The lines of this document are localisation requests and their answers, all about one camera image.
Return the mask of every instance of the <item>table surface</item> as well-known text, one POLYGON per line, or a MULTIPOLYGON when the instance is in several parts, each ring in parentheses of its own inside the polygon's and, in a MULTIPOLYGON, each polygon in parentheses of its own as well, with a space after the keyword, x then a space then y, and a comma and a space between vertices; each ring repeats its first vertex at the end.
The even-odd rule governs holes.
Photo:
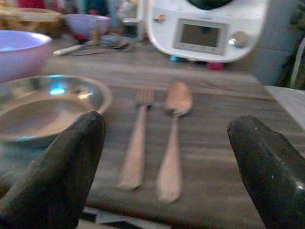
MULTIPOLYGON (((62 41, 54 49, 63 47, 62 41)), ((284 134, 304 152, 305 133, 258 80, 246 72, 207 71, 204 65, 171 62, 149 44, 135 52, 52 57, 44 74, 77 74, 109 85, 114 101, 104 114, 107 136, 87 204, 114 213, 180 228, 264 228, 240 178, 227 126, 253 115, 284 134), (163 109, 165 90, 181 80, 193 92, 194 108, 179 120, 183 193, 172 204, 158 202, 155 181, 170 131, 163 109), (134 191, 116 187, 136 116, 136 89, 153 84, 148 113, 145 178, 134 191)), ((0 185, 8 189, 41 150, 0 145, 0 185)))

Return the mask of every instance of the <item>fork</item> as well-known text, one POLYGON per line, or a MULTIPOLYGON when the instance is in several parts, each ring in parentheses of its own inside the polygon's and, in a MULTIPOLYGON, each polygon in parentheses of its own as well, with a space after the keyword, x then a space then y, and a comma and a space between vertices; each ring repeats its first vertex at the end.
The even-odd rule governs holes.
POLYGON ((136 96, 138 114, 119 176, 118 188, 132 190, 142 183, 144 176, 146 114, 148 107, 153 104, 153 100, 154 91, 152 88, 143 88, 138 90, 136 96))

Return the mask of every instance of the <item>kitchen appliance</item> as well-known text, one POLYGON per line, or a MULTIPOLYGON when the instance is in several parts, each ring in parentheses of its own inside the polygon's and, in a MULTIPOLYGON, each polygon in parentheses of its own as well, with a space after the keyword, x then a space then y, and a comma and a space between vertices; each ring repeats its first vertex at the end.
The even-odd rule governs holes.
POLYGON ((150 0, 147 30, 169 55, 232 62, 258 42, 269 0, 150 0))

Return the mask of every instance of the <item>cutlery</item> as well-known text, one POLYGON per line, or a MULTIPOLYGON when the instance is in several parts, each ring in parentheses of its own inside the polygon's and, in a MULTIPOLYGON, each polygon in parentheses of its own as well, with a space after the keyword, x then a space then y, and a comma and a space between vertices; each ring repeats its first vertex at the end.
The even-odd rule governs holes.
POLYGON ((171 132, 156 182, 157 195, 161 202, 171 203, 182 192, 178 117, 188 113, 192 105, 192 94, 187 85, 182 82, 173 83, 164 103, 164 108, 172 116, 171 132))
POLYGON ((138 114, 120 173, 118 188, 132 190, 137 188, 144 175, 144 144, 147 108, 153 104, 154 91, 140 89, 137 93, 138 114))

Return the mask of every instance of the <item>spoon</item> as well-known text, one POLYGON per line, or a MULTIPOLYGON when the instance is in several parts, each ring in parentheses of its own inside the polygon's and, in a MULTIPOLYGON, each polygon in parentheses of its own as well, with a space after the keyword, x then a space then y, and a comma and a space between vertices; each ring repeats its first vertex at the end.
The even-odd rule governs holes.
POLYGON ((173 83, 164 103, 165 109, 172 115, 171 132, 156 184, 158 199, 165 203, 175 201, 182 192, 178 117, 188 113, 192 105, 192 94, 187 85, 182 82, 173 83))

